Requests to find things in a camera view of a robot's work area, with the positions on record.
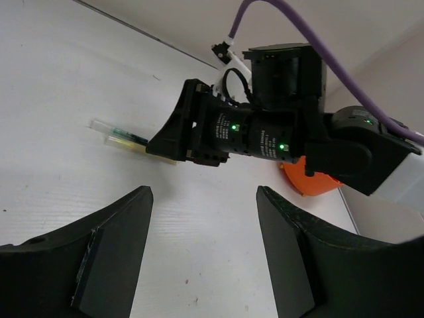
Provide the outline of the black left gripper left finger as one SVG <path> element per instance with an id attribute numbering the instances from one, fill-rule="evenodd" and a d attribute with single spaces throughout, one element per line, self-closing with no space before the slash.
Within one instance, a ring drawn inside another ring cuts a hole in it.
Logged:
<path id="1" fill-rule="evenodd" d="M 141 186 L 69 225 L 1 247 L 2 317 L 128 317 L 153 206 Z"/>

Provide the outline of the green yellow highlighter pen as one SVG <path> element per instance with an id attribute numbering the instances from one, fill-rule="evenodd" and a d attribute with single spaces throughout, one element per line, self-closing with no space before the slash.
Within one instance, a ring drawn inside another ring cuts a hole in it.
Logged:
<path id="1" fill-rule="evenodd" d="M 136 153 L 136 154 L 140 154 L 140 155 L 143 155 L 143 156 L 151 158 L 151 159 L 159 160 L 161 162 L 166 162 L 167 164 L 171 164 L 171 165 L 177 164 L 177 162 L 175 160 L 171 160 L 171 159 L 168 159 L 168 158 L 165 158 L 165 157 L 148 154 L 146 152 L 146 147 L 144 145 L 137 144 L 133 141 L 129 141 L 129 140 L 126 140 L 126 139 L 123 139 L 123 138 L 119 138 L 119 137 L 115 137 L 115 136 L 107 136 L 105 138 L 105 144 L 107 146 L 113 146 L 115 148 L 118 148 L 118 149 L 121 149 L 121 150 L 126 150 L 126 151 L 133 152 L 133 153 Z"/>

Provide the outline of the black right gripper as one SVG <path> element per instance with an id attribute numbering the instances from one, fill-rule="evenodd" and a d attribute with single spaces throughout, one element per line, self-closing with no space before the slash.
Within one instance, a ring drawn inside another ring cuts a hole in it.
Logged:
<path id="1" fill-rule="evenodd" d="M 219 99 L 198 79 L 187 79 L 174 110 L 164 126 L 151 138 L 146 152 L 155 156 L 190 161 L 203 166 L 218 166 L 229 154 L 213 146 L 210 116 Z"/>

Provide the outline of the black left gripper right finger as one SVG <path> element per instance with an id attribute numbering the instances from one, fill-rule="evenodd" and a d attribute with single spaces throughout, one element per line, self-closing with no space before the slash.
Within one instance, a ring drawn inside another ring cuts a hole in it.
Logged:
<path id="1" fill-rule="evenodd" d="M 258 219 L 279 317 L 422 317 L 423 238 L 391 244 L 332 225 L 267 186 Z"/>

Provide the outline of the green gel pen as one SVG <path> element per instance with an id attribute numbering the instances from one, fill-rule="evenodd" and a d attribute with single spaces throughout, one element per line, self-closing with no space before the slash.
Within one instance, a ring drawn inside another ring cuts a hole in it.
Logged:
<path id="1" fill-rule="evenodd" d="M 141 144 L 146 146 L 148 144 L 148 140 L 145 138 L 142 138 L 141 136 L 138 136 L 136 134 L 133 134 L 129 131 L 120 129 L 119 127 L 109 125 L 107 123 L 104 123 L 103 121 L 98 121 L 96 119 L 92 120 L 89 126 L 91 129 L 103 133 L 110 136 L 116 136 L 131 142 L 135 142 L 137 144 Z"/>

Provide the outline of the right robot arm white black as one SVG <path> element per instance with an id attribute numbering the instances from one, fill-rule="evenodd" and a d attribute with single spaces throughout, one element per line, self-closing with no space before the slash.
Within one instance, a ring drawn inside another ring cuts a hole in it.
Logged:
<path id="1" fill-rule="evenodd" d="M 423 148 L 364 107 L 324 110 L 326 69 L 309 44 L 279 44 L 244 53 L 214 45 L 224 63 L 210 86 L 185 81 L 170 118 L 148 142 L 149 154 L 219 166 L 231 154 L 295 164 L 363 193 L 423 208 Z"/>

